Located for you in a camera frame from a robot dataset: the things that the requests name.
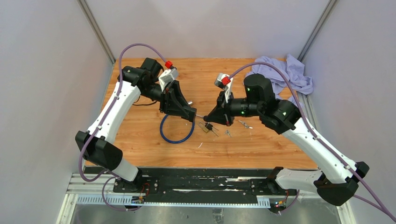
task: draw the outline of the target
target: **red connector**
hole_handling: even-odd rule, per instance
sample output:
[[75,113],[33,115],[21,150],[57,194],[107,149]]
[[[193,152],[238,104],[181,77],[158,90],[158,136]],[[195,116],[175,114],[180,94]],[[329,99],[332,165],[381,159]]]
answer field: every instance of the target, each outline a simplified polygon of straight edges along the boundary
[[172,67],[173,63],[171,61],[167,61],[165,62],[165,67],[167,67],[168,69],[170,69]]
[[222,78],[221,82],[223,83],[223,85],[227,85],[228,83],[231,82],[231,80],[229,80],[228,77],[224,77]]

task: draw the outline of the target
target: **wire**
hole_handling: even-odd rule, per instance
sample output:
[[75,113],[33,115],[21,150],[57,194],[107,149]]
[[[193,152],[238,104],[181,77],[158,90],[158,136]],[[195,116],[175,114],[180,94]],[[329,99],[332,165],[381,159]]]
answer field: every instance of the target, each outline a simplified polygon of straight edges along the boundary
[[147,192],[146,192],[146,196],[147,196],[147,195],[149,194],[149,192],[150,192],[150,184],[149,184],[149,183],[144,183],[144,184],[142,185],[142,188],[141,188],[141,191],[140,191],[140,194],[139,194],[140,201],[143,200],[143,197],[141,196],[141,194],[142,194],[143,191],[144,191],[144,185],[148,185]]
[[297,201],[299,195],[300,195],[300,190],[297,190],[296,197],[293,199],[293,201],[290,203],[289,206],[287,206],[285,209],[282,210],[282,213],[284,213],[284,212],[287,211],[292,205],[294,205],[294,203]]
[[149,104],[132,104],[132,105],[134,105],[134,106],[151,106],[151,105],[154,105],[156,103],[157,103],[157,101],[154,101],[153,103],[149,103]]
[[141,208],[141,206],[139,206],[138,208],[134,208],[134,209],[119,209],[119,208],[116,208],[116,207],[112,206],[111,204],[109,204],[109,202],[107,202],[106,197],[105,197],[105,188],[106,188],[107,183],[109,183],[109,181],[111,181],[111,180],[114,179],[114,178],[115,178],[115,176],[110,177],[110,178],[105,182],[105,184],[103,184],[103,188],[102,188],[102,198],[103,198],[103,202],[104,202],[107,206],[109,206],[111,209],[116,210],[116,211],[136,211],[136,210],[138,210],[139,208]]
[[166,118],[167,118],[168,116],[169,116],[168,114],[165,115],[165,117],[164,117],[164,118],[162,119],[162,121],[161,121],[161,124],[160,124],[160,134],[161,134],[161,137],[162,137],[165,141],[167,141],[167,142],[169,142],[169,143],[172,143],[172,144],[182,143],[182,142],[185,142],[187,139],[189,139],[189,138],[191,137],[192,133],[194,132],[194,126],[195,126],[195,122],[194,122],[194,121],[193,121],[193,123],[192,123],[192,125],[191,125],[190,133],[188,133],[188,135],[187,135],[184,139],[179,140],[179,141],[172,141],[172,140],[169,140],[169,139],[167,139],[167,138],[165,137],[165,135],[163,134],[162,128],[163,128],[163,123],[165,122],[165,120],[166,120]]
[[[144,43],[134,43],[131,44],[129,46],[127,46],[125,49],[122,50],[120,57],[118,59],[118,69],[119,69],[119,74],[120,74],[120,84],[118,86],[118,90],[116,92],[116,96],[114,96],[111,104],[109,105],[108,109],[105,111],[102,119],[99,121],[98,123],[98,127],[102,126],[102,124],[105,122],[106,117],[108,116],[108,114],[110,113],[111,109],[113,108],[115,102],[117,101],[121,89],[122,89],[122,68],[121,68],[121,61],[122,61],[122,56],[124,55],[124,53],[131,47],[135,47],[135,46],[144,46],[144,47],[148,47],[150,49],[152,49],[155,53],[157,53],[157,55],[164,61],[166,62],[166,59],[160,54],[160,52],[158,52],[158,50],[156,50],[155,48],[151,47],[150,45],[144,44]],[[84,153],[86,151],[86,148],[88,147],[89,143],[92,141],[93,137],[95,137],[95,135],[98,133],[99,128],[96,127],[95,130],[91,133],[91,136],[89,136],[89,138],[87,139],[87,141],[85,142],[85,144],[83,145],[83,147],[81,148],[81,152],[80,152],[80,156],[78,157],[78,172],[80,173],[81,178],[86,181],[86,182],[93,182],[95,180],[97,180],[103,173],[106,172],[106,170],[102,170],[96,177],[92,178],[92,179],[88,179],[84,173],[83,173],[83,156]]]
[[283,200],[283,203],[287,206],[287,198],[289,197],[289,190],[286,190],[286,198]]
[[372,205],[373,207],[377,208],[378,210],[382,211],[382,209],[381,209],[380,206],[378,206],[378,205],[376,205],[375,203],[373,203],[373,202],[367,200],[366,198],[360,197],[359,195],[354,195],[354,197],[357,198],[357,199],[360,199],[360,200],[362,200],[362,201],[364,201],[364,202],[366,202],[366,203]]
[[[240,67],[239,69],[237,69],[233,74],[231,74],[228,79],[231,79],[232,77],[234,77],[236,74],[238,74],[240,71],[242,71],[243,69],[253,66],[253,65],[257,65],[257,64],[262,64],[262,65],[267,65],[268,67],[274,69],[277,73],[279,73],[279,75],[284,79],[287,87],[290,89],[290,92],[297,104],[298,110],[300,111],[301,114],[301,118],[303,119],[303,122],[305,124],[305,126],[307,127],[308,131],[313,135],[314,138],[317,138],[318,135],[314,132],[314,130],[311,128],[311,126],[308,123],[307,118],[304,115],[303,109],[300,105],[300,102],[298,100],[297,95],[295,94],[295,92],[293,91],[289,81],[287,80],[287,78],[285,77],[285,75],[274,65],[267,63],[267,62],[253,62],[247,65],[244,65],[242,67]],[[349,164],[340,156],[338,155],[330,146],[328,146],[323,140],[321,140],[320,138],[317,138],[317,141],[320,142],[327,150],[329,150],[329,152],[331,154],[333,154],[345,167],[349,167],[349,171],[363,184],[363,186],[367,189],[367,191],[371,194],[371,196],[373,196],[373,198],[375,199],[375,201],[377,201],[377,203],[379,204],[379,206],[381,207],[381,211],[383,213],[385,213],[386,215],[388,215],[395,223],[396,223],[396,217],[392,215],[392,213],[390,213],[390,211],[386,208],[386,206],[382,203],[382,201],[378,198],[378,196],[374,193],[374,191],[369,187],[369,185],[366,183],[366,181],[363,180],[363,178],[360,177],[359,174],[357,174],[356,171],[354,171]]]

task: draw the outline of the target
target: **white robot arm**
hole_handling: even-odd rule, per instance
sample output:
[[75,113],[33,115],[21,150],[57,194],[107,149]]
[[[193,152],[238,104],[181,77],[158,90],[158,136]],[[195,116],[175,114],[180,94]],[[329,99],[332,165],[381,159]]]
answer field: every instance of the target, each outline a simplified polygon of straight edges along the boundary
[[[226,88],[231,80],[227,80],[228,75],[221,75],[215,85],[224,91],[220,92],[216,107],[204,116],[206,122],[230,126],[235,116],[259,116],[266,127],[294,142],[318,165],[318,170],[313,171],[276,167],[267,177],[268,188],[273,191],[282,188],[317,192],[327,202],[337,206],[354,195],[359,180],[348,169],[352,168],[363,178],[369,169],[367,164],[347,158],[316,130],[313,130],[317,135],[314,137],[305,126],[298,108],[287,100],[275,99],[271,81],[263,75],[252,74],[244,79],[246,98],[233,98],[232,93],[227,93],[225,90],[231,89],[230,86]],[[348,166],[345,167],[318,142],[318,138],[342,157]]]
[[[113,94],[95,122],[86,132],[79,131],[75,137],[80,150],[88,144],[84,159],[108,169],[137,187],[141,186],[138,181],[141,171],[126,161],[122,151],[113,145],[118,129],[133,103],[142,95],[158,101],[161,112],[179,116],[190,122],[194,121],[197,111],[190,107],[180,91],[179,82],[175,80],[178,76],[176,68],[172,66],[158,76],[161,69],[162,66],[150,58],[146,58],[140,68],[126,66],[122,70],[123,81],[118,96],[120,82],[117,82]],[[90,133],[94,133],[96,128],[98,131],[87,143],[91,137]]]

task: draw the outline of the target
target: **black cable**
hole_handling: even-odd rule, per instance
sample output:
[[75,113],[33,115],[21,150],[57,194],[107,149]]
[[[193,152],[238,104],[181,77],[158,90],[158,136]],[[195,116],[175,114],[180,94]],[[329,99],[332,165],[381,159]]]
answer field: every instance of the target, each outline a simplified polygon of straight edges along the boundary
[[149,104],[132,104],[132,105],[134,105],[134,106],[150,106],[150,105],[154,105],[156,103],[157,103],[157,101],[154,101],[154,102],[149,103]]
[[150,106],[150,105],[156,104],[157,101],[154,101],[153,103],[149,103],[149,104],[135,104],[135,103],[133,103],[132,105],[134,105],[134,106]]

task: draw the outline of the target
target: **floor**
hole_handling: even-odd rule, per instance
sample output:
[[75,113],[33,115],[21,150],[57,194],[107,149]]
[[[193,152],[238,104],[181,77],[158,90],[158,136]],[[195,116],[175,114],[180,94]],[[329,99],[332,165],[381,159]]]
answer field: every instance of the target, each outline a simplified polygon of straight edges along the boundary
[[322,199],[303,198],[281,216],[258,208],[196,208],[143,206],[134,212],[118,212],[105,205],[77,204],[73,224],[341,224],[337,207]]
[[[122,67],[138,67],[144,59],[123,59]],[[207,115],[216,105],[220,89],[214,80],[222,72],[231,74],[254,59],[236,58],[173,58],[179,71],[180,86],[187,101],[193,101],[197,114]],[[242,81],[250,69],[235,76],[233,93],[236,98],[245,97]],[[114,90],[119,74],[116,62],[107,89],[105,102]],[[290,96],[289,90],[281,93]],[[139,104],[151,100],[141,97]],[[115,146],[122,149],[124,158],[136,166],[150,167],[203,167],[203,168],[316,168],[316,164],[296,145],[261,124],[258,117],[235,118],[230,127],[214,124],[216,133],[205,133],[195,125],[193,135],[184,143],[170,144],[163,140],[159,125],[164,114],[159,105],[132,106],[117,133]],[[245,121],[253,129],[246,129],[238,120]],[[203,121],[196,118],[196,124]],[[179,117],[168,117],[164,134],[171,140],[180,140],[190,131],[191,123]],[[229,130],[231,137],[224,135]]]

